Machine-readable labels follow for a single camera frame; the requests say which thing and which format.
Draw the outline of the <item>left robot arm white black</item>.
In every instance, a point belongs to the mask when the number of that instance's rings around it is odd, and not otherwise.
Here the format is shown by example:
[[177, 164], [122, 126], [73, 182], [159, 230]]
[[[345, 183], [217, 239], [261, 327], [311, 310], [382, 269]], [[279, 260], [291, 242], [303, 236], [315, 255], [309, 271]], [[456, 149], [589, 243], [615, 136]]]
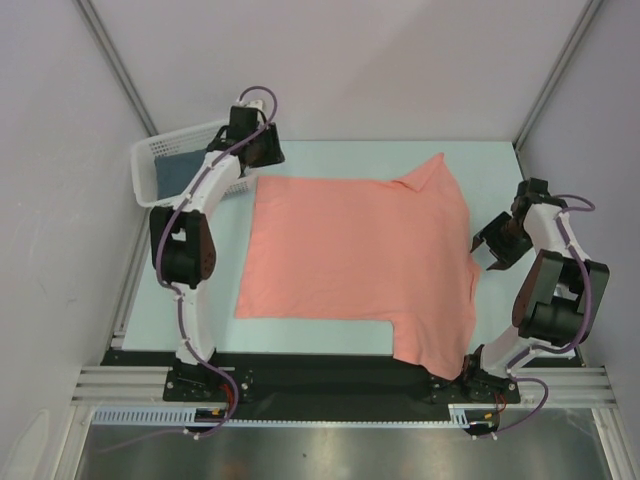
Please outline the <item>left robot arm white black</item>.
[[217, 252], [209, 220], [245, 172], [282, 163], [276, 124], [231, 121], [202, 154], [198, 169], [168, 205], [151, 209], [152, 266], [159, 285], [174, 295], [180, 343], [166, 377], [165, 401], [210, 401], [221, 388], [237, 396], [232, 376], [210, 363], [216, 352], [208, 325], [207, 285]]

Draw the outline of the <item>salmon pink t shirt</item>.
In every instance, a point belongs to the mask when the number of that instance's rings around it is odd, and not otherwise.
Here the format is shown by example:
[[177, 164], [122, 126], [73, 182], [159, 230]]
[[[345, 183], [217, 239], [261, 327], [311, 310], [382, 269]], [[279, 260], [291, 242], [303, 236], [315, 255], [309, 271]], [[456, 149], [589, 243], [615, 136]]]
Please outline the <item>salmon pink t shirt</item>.
[[265, 176], [235, 314], [387, 321], [396, 360], [452, 380], [476, 325], [470, 239], [442, 154], [389, 181]]

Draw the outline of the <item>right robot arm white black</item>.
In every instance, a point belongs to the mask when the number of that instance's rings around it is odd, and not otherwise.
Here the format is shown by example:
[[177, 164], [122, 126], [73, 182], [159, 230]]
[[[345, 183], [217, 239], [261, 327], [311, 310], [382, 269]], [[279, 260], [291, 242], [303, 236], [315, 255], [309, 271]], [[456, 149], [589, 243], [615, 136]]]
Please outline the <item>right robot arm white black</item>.
[[479, 231], [472, 247], [488, 248], [491, 269], [505, 271], [536, 254], [514, 300], [511, 324], [465, 358], [463, 393], [473, 402], [497, 400], [515, 388], [516, 372], [542, 353], [574, 350], [589, 335], [610, 270], [592, 260], [570, 225], [565, 197], [520, 194]]

